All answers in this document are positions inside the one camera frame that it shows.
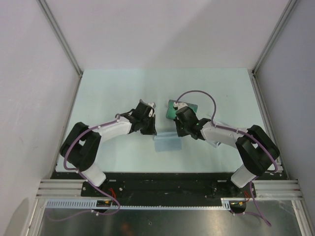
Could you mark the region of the grey glasses case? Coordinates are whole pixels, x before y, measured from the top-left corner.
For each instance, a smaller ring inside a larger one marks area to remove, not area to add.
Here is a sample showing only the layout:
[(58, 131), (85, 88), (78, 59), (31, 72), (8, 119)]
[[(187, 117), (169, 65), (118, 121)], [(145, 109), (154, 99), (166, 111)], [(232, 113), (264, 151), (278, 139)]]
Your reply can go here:
[(187, 107), (189, 107), (191, 110), (194, 111), (194, 113), (197, 113), (198, 106), (196, 104), (191, 103), (185, 103), (179, 101), (179, 107), (174, 107), (174, 103), (177, 103), (176, 100), (168, 100), (168, 108), (166, 112), (166, 118), (170, 120), (174, 120), (177, 117), (178, 111), (183, 111)]

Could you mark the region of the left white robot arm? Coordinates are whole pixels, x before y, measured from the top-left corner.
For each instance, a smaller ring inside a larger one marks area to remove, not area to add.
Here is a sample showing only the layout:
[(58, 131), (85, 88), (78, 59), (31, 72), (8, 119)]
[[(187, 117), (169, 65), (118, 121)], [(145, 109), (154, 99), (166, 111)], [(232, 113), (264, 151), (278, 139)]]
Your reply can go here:
[(63, 167), (75, 171), (92, 185), (91, 190), (97, 196), (108, 193), (106, 174), (95, 163), (98, 148), (102, 142), (121, 135), (140, 132), (142, 135), (156, 135), (154, 102), (139, 100), (136, 108), (122, 114), (116, 114), (110, 122), (96, 126), (76, 123), (60, 147)]

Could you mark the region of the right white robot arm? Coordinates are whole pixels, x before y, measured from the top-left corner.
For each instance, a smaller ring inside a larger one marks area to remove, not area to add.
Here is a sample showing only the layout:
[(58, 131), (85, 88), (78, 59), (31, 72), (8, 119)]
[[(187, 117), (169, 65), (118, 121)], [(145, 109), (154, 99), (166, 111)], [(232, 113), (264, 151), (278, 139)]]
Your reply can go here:
[(278, 170), (276, 159), (280, 151), (265, 131), (258, 125), (248, 129), (237, 129), (214, 123), (213, 120), (198, 119), (196, 113), (186, 103), (175, 102), (174, 119), (179, 137), (191, 136), (195, 140), (219, 142), (236, 148), (243, 165), (230, 177), (227, 192), (239, 197), (245, 186), (256, 177), (262, 176), (271, 165)]

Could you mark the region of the light blue cleaning cloth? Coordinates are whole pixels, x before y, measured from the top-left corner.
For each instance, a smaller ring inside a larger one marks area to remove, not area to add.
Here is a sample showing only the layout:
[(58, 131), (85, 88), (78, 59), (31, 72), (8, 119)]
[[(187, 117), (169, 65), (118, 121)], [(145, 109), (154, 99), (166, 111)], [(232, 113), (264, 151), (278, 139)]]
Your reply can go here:
[(177, 132), (161, 132), (154, 137), (156, 152), (176, 151), (182, 149), (182, 140)]

